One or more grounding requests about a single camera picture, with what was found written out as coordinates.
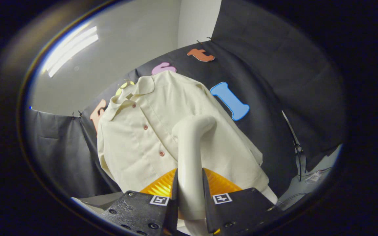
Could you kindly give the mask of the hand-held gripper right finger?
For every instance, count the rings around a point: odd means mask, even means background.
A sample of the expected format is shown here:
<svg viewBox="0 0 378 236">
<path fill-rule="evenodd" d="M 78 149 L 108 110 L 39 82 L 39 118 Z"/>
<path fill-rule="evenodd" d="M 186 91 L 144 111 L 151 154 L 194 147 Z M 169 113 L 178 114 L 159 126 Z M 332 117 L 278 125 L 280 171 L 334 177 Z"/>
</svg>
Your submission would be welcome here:
<svg viewBox="0 0 378 236">
<path fill-rule="evenodd" d="M 213 235 L 253 235 L 283 213 L 255 188 L 241 189 L 203 168 L 206 225 Z"/>
</svg>

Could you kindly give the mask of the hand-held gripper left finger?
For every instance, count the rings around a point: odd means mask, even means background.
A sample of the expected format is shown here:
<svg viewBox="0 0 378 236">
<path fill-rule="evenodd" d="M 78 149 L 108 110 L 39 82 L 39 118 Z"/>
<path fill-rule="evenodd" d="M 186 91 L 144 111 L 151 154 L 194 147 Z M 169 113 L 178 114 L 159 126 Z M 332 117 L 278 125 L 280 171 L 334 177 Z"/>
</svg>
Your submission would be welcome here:
<svg viewBox="0 0 378 236">
<path fill-rule="evenodd" d="M 178 174 L 173 169 L 140 192 L 127 191 L 102 217 L 145 236 L 177 236 Z"/>
</svg>

